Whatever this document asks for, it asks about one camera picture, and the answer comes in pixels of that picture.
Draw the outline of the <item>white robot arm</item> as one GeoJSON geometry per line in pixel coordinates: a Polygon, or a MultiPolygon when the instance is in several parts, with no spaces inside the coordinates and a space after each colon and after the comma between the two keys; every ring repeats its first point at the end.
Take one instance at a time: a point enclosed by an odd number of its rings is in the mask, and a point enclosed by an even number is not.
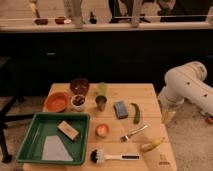
{"type": "Polygon", "coordinates": [[[204,82],[206,77],[207,69],[198,61],[168,70],[164,76],[165,86],[158,95],[160,104],[171,108],[188,99],[213,117],[213,87],[204,82]]]}

